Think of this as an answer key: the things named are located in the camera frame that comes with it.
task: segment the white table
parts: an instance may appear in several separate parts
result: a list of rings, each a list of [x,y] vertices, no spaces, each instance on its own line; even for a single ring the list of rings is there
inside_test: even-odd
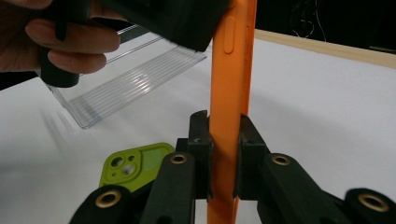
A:
[[[350,188],[396,201],[396,70],[255,41],[249,116],[273,152],[294,157],[344,198]],[[0,91],[0,223],[68,223],[113,152],[187,137],[209,109],[211,59],[89,130],[40,79]],[[198,202],[196,223],[205,223]],[[242,202],[238,223],[258,223]]]

